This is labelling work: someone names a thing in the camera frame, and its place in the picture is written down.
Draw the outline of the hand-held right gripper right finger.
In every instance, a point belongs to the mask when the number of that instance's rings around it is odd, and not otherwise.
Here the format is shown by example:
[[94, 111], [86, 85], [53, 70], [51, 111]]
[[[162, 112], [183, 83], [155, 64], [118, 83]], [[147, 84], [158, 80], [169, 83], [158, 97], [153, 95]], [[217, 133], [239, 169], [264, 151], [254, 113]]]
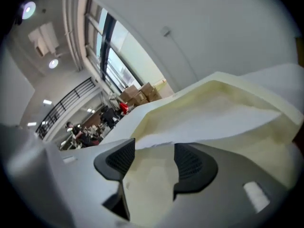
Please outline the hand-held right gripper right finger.
[[174, 145], [179, 180], [168, 228], [257, 228], [289, 191], [250, 159], [198, 143]]

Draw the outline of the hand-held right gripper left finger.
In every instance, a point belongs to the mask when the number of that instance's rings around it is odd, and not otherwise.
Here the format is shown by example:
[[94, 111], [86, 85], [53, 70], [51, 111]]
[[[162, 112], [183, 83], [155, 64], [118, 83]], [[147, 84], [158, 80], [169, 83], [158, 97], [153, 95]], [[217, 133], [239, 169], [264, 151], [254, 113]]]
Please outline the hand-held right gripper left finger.
[[122, 181], [111, 160], [135, 140], [60, 151], [33, 132], [0, 127], [0, 162], [14, 190], [45, 224], [56, 228], [130, 228]]

